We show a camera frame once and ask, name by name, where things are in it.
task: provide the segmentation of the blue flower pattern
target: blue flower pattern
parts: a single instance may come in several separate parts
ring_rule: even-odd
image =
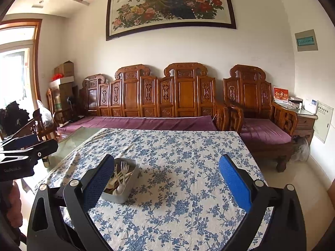
[[[147,131],[103,128],[70,153],[40,182],[66,185],[96,167],[105,154],[136,159],[140,174],[123,205],[99,199],[89,215],[113,250],[221,250],[245,211],[218,170],[228,154],[253,179],[257,164],[236,132]],[[250,248],[259,245],[271,217],[264,215]],[[63,210],[64,220],[70,224]]]

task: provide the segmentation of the white plastic bag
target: white plastic bag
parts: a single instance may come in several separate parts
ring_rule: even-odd
[[[45,108],[41,101],[37,100],[37,105],[40,109],[40,113],[42,115],[42,122],[45,128],[52,127],[54,124],[54,120],[52,119],[52,114],[49,109]]]
[[[309,156],[309,146],[306,138],[298,138],[295,150],[290,161],[307,161]]]

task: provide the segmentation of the cutlery tray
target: cutlery tray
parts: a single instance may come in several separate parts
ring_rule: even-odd
[[[118,164],[118,170],[121,166],[122,161],[125,161],[129,165],[128,172],[133,171],[132,175],[127,180],[125,189],[119,195],[109,194],[109,193],[106,193],[105,191],[103,191],[103,193],[101,194],[102,199],[108,200],[116,204],[123,204],[124,202],[127,201],[130,191],[133,188],[135,181],[137,180],[138,173],[139,173],[139,167],[138,167],[137,161],[131,160],[131,159],[122,159],[122,158],[114,159],[115,165]]]

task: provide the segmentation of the person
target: person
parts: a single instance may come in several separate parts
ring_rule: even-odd
[[[19,228],[22,226],[23,216],[21,213],[21,200],[20,200],[20,190],[19,186],[15,181],[13,181],[13,187],[9,193],[8,200],[11,207],[7,211],[7,218],[14,228]]]

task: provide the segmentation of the metal screw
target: metal screw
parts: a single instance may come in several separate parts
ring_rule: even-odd
[[[77,186],[79,184],[79,180],[77,180],[77,179],[74,179],[74,180],[72,180],[71,182],[70,182],[70,186],[72,186],[72,187],[75,187],[75,186]]]
[[[44,191],[46,189],[46,184],[42,184],[41,186],[40,186],[40,190],[41,191]]]
[[[264,182],[263,182],[262,180],[256,180],[256,181],[255,181],[255,185],[256,185],[257,187],[263,187],[263,186],[264,186]]]
[[[287,189],[290,190],[290,191],[294,191],[294,186],[291,185],[291,184],[288,184]]]

